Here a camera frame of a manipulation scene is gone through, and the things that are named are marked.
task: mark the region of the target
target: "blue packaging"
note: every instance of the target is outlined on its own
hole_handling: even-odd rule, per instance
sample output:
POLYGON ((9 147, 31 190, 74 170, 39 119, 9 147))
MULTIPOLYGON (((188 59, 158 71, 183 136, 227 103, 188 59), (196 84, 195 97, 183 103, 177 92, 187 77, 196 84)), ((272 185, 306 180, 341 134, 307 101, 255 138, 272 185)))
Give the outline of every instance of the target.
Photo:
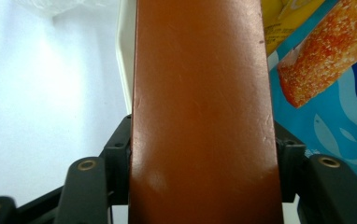
POLYGON ((307 154, 322 153, 345 161, 357 174, 357 63, 325 91, 299 108, 286 100, 276 65, 315 28, 336 4, 321 7, 269 56, 275 120, 307 145, 307 154))

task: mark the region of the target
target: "orange food image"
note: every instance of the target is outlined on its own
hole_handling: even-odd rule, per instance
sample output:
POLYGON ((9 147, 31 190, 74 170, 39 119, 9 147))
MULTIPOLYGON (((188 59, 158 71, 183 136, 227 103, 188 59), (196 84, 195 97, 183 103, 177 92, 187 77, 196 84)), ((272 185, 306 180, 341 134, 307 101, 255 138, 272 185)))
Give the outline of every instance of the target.
POLYGON ((341 0, 278 64, 280 86, 294 107, 326 90, 357 62, 357 0, 341 0))

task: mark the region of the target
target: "yellow packaging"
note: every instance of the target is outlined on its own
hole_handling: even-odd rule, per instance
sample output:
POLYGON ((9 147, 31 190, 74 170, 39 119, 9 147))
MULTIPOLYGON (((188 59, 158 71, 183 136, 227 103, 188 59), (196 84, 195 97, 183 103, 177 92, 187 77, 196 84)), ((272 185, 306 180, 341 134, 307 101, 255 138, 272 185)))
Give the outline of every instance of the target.
POLYGON ((269 56, 324 0, 262 0, 266 53, 269 56))

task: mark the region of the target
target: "brown wooden plank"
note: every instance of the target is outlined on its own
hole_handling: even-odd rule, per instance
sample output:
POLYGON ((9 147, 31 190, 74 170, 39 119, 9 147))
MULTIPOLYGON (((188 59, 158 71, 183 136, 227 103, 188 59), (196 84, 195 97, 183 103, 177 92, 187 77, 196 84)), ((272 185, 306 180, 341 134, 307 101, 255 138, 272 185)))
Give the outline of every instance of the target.
POLYGON ((138 0, 130 223, 281 223, 258 0, 138 0))

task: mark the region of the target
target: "white wall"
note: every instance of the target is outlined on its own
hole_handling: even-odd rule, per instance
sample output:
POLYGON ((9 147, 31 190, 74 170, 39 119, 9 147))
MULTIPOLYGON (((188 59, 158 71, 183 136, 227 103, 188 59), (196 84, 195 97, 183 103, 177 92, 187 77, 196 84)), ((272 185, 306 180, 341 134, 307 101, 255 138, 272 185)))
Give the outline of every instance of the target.
MULTIPOLYGON (((116 59, 119 0, 40 18, 0 0, 0 195, 18 206, 98 156, 127 114, 116 59)), ((116 212, 125 223, 126 213, 116 212)))

